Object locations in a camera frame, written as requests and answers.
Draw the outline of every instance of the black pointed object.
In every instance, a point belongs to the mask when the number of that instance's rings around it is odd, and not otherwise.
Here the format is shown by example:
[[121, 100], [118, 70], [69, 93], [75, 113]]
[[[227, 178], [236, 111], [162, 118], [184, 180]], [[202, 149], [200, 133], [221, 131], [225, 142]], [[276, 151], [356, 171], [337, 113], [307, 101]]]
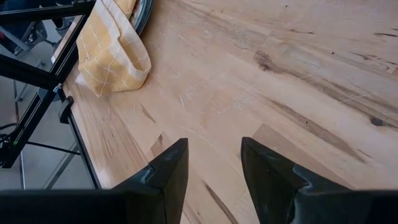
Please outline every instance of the black pointed object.
[[251, 138], [241, 159], [260, 223], [398, 223], [397, 191], [352, 191]]
[[110, 190], [0, 192], [1, 223], [180, 223], [188, 139]]

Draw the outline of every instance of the yellow cloth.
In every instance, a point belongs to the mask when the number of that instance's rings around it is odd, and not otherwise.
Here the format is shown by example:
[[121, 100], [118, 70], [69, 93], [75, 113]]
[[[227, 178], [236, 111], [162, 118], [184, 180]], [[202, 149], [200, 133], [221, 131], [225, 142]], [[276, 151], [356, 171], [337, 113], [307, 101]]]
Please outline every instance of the yellow cloth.
[[97, 95], [140, 88], [151, 68], [129, 18], [135, 0], [97, 0], [77, 40], [79, 71]]

